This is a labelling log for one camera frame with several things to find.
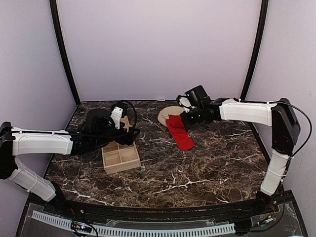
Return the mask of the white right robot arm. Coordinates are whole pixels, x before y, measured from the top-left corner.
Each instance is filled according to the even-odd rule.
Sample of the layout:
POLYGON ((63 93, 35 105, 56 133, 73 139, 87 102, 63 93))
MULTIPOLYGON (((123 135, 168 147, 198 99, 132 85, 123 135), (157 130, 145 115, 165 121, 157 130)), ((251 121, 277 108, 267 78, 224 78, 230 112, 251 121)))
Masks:
POLYGON ((272 128, 272 156, 252 204, 256 214, 263 214, 270 208, 272 197, 287 174, 301 130, 289 100, 246 102, 236 98, 211 100, 209 97, 198 100, 179 95, 176 101, 185 109, 180 117, 186 128, 198 122, 221 120, 258 123, 272 128))

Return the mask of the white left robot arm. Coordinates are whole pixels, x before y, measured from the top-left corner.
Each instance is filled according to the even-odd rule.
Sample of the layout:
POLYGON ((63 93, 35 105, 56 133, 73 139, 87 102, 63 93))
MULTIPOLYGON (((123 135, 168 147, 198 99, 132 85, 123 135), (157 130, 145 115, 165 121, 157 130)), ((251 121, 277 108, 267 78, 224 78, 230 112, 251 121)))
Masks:
POLYGON ((140 130, 132 125, 125 127, 121 121, 126 116, 124 109, 111 111, 94 109, 87 113, 86 120, 76 130, 36 131, 13 127, 10 122, 0 126, 0 178, 14 182, 32 193, 59 215, 66 215, 70 205, 54 182, 48 181, 24 165, 19 155, 61 154, 80 156, 95 151, 115 141, 131 145, 140 130))

